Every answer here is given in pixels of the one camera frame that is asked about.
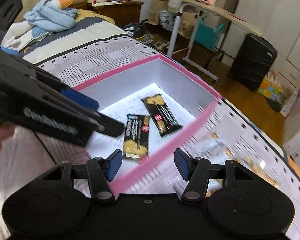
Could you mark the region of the dark wooden nightstand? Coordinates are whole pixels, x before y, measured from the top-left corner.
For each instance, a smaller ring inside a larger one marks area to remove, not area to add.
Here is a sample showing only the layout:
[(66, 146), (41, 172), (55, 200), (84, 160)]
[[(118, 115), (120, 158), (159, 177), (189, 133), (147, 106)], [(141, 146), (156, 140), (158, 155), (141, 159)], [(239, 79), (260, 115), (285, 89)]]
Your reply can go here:
[(144, 2), (142, 1), (131, 0), (122, 2), (121, 4), (102, 5), (99, 7), (93, 7), (87, 3), (79, 3), (72, 5), (71, 8), (94, 11), (99, 15), (112, 18), (117, 26), (124, 27), (130, 23), (140, 22), (141, 7), (143, 4)]

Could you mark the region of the striped patterned bed sheet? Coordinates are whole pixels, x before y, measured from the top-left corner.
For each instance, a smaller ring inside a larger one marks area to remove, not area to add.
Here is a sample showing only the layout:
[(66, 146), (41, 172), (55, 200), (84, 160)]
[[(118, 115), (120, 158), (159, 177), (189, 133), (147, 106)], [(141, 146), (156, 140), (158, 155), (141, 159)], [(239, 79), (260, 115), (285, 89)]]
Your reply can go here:
[(10, 236), (1, 214), (4, 201), (57, 163), (84, 164), (118, 149), (123, 163), (114, 179), (115, 192), (171, 193), (176, 148), (213, 163), (234, 158), (281, 190), (295, 209), (286, 235), (300, 239), (300, 177), (278, 144), (180, 64), (147, 46), (137, 50), (139, 42), (126, 35), (118, 38), (130, 47), (127, 60), (108, 38), (46, 57), (39, 68), (56, 74), (58, 67), (74, 66), (74, 81), (58, 78), (85, 93), (88, 106), (123, 123), (122, 134), (89, 134), (87, 143), (78, 146), (70, 126), (32, 106), (26, 107), (26, 117), (51, 128), (55, 137), (21, 126), (0, 129), (0, 239)]

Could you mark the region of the white paper bag floor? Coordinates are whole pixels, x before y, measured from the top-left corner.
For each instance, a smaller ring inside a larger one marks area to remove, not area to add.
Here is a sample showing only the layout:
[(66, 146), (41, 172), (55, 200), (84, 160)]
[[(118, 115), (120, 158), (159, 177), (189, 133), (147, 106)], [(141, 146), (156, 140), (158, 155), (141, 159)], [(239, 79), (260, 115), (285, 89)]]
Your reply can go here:
[(282, 105), (282, 107), (281, 107), (280, 114), (281, 114), (284, 118), (286, 118), (286, 117), (289, 115), (289, 113), (290, 113), (290, 111), (291, 111), (291, 109), (292, 109), (292, 107), (293, 107), (293, 105), (294, 105), (294, 103), (295, 103), (297, 97), (298, 97), (298, 91), (295, 90), (295, 91), (294, 91), (294, 92), (293, 92), (293, 93), (285, 100), (285, 102), (283, 103), (283, 105)]

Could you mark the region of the black hard suitcase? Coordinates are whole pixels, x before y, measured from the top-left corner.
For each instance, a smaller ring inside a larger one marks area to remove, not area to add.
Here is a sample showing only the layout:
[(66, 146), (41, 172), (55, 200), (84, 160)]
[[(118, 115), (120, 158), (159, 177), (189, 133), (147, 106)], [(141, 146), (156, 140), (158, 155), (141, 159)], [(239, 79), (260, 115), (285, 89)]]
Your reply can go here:
[(255, 92), (277, 58), (277, 50), (264, 38), (248, 33), (228, 76)]

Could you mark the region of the wooden top rolling desk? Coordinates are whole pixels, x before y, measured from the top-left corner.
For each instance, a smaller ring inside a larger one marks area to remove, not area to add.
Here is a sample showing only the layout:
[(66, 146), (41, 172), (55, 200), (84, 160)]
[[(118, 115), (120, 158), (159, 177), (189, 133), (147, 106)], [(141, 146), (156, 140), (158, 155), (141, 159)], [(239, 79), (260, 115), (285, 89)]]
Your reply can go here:
[[(181, 1), (181, 6), (179, 8), (179, 11), (175, 17), (175, 22), (172, 30), (172, 35), (170, 39), (170, 44), (168, 47), (167, 56), (171, 57), (176, 52), (174, 51), (175, 42), (177, 40), (177, 35), (179, 31), (179, 27), (181, 24), (181, 17), (184, 12), (184, 8), (186, 6), (193, 7), (199, 11), (198, 14), (195, 15), (196, 22), (194, 24), (194, 28), (190, 37), (189, 45), (187, 46), (187, 55), (183, 57), (183, 60), (187, 62), (188, 64), (192, 65), (193, 67), (197, 68), (207, 76), (213, 79), (213, 83), (216, 83), (218, 80), (218, 77), (212, 74), (207, 70), (211, 60), (214, 57), (219, 57), (219, 61), (222, 61), (223, 56), (225, 52), (221, 50), (220, 48), (217, 48), (215, 45), (218, 43), (219, 38), (221, 36), (221, 33), (225, 27), (225, 25), (221, 24), (217, 28), (212, 29), (205, 25), (205, 21), (203, 19), (203, 13), (204, 12), (210, 12), (217, 16), (221, 16), (230, 22), (232, 22), (234, 25), (244, 29), (245, 31), (248, 31), (250, 33), (253, 33), (256, 36), (261, 37), (262, 36), (262, 30), (253, 24), (238, 18), (236, 15), (219, 8), (217, 6), (211, 6), (208, 4), (205, 4), (201, 0), (179, 0)], [(206, 61), (204, 66), (200, 66), (199, 64), (195, 63), (190, 59), (190, 53), (194, 44), (194, 41), (199, 42), (205, 49), (210, 51), (212, 55), (210, 58)]]

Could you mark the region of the colourful gift bag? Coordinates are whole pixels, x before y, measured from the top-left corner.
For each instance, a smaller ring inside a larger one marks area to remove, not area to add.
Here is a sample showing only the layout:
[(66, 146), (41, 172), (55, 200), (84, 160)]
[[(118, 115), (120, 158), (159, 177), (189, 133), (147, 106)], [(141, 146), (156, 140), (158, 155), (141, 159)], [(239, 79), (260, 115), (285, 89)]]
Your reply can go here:
[(277, 73), (271, 69), (263, 78), (257, 92), (265, 98), (276, 101), (282, 90)]

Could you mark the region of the pink cardboard storage box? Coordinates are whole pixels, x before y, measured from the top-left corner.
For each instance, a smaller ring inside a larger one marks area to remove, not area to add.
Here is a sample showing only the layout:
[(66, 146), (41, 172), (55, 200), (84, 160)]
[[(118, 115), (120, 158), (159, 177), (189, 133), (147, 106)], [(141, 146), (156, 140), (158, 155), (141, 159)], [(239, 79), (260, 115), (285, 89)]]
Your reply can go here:
[(92, 157), (119, 148), (122, 165), (110, 183), (115, 195), (173, 192), (179, 173), (174, 151), (196, 139), (221, 96), (176, 62), (152, 56), (115, 68), (78, 85), (100, 111), (126, 125), (117, 137), (94, 133)]

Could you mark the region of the white wardrobe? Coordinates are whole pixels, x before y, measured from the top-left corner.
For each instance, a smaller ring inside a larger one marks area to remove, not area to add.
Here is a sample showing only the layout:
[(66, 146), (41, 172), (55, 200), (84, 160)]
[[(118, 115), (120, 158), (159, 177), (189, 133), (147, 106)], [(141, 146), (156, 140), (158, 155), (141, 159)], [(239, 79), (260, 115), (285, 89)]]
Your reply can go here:
[(281, 84), (300, 89), (300, 67), (290, 57), (300, 37), (300, 0), (239, 0), (235, 15), (257, 27), (276, 49), (272, 68)]

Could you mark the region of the teal tote bag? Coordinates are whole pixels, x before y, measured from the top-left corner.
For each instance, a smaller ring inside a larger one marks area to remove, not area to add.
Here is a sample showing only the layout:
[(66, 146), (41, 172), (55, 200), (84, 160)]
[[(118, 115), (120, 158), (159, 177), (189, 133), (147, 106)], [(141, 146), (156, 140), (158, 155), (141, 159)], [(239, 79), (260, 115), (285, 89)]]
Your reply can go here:
[(194, 41), (212, 51), (217, 44), (225, 25), (220, 24), (217, 28), (212, 29), (204, 23), (204, 18), (200, 19)]

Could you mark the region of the large coated peanut bag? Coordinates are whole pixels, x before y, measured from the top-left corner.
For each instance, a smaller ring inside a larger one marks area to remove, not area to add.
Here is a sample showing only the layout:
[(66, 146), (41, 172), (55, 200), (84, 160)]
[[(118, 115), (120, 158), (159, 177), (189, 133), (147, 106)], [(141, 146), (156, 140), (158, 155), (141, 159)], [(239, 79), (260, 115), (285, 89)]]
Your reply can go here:
[(226, 148), (224, 150), (224, 153), (226, 156), (229, 156), (230, 159), (242, 164), (243, 166), (248, 168), (250, 171), (254, 172), (254, 174), (258, 175), (275, 188), (280, 188), (280, 183), (276, 179), (271, 178), (271, 176), (264, 170), (266, 163), (263, 160), (254, 161), (252, 157), (237, 157), (230, 151), (229, 148)]

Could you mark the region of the black cracker packet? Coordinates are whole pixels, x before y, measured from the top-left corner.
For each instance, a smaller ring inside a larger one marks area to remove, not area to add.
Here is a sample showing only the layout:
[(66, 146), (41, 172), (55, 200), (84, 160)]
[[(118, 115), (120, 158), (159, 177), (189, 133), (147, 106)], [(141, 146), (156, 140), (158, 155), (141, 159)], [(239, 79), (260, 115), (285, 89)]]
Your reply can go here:
[(142, 98), (141, 101), (149, 112), (161, 137), (182, 129), (183, 126), (176, 120), (161, 94), (147, 96)]
[(149, 119), (149, 115), (127, 115), (122, 151), (124, 159), (140, 161), (148, 157)]

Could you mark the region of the light blue goose plush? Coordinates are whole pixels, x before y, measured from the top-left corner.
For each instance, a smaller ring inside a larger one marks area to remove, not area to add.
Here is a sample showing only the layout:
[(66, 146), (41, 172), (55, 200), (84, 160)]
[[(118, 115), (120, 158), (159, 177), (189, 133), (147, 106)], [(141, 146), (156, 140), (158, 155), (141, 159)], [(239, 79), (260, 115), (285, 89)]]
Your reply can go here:
[(72, 0), (41, 0), (23, 18), (33, 26), (31, 34), (39, 37), (50, 32), (58, 33), (76, 25), (78, 10), (68, 8)]

